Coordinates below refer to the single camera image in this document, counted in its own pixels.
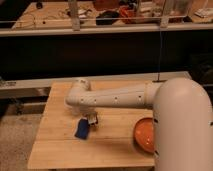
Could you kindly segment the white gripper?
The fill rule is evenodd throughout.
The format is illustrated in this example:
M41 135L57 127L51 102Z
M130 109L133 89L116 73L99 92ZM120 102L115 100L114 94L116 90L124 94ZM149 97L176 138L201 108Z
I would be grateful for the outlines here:
M94 125L98 123L98 117L97 117L97 112L93 107L86 107L86 106L81 106L79 108L80 114L84 117L87 117L88 123L90 125Z

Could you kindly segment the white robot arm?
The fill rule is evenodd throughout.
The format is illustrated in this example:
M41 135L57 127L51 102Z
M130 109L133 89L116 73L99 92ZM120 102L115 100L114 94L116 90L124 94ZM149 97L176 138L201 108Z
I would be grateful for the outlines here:
M78 112L85 107L151 109L155 171L213 171L213 106L192 79L96 91L89 81L78 79L65 103Z

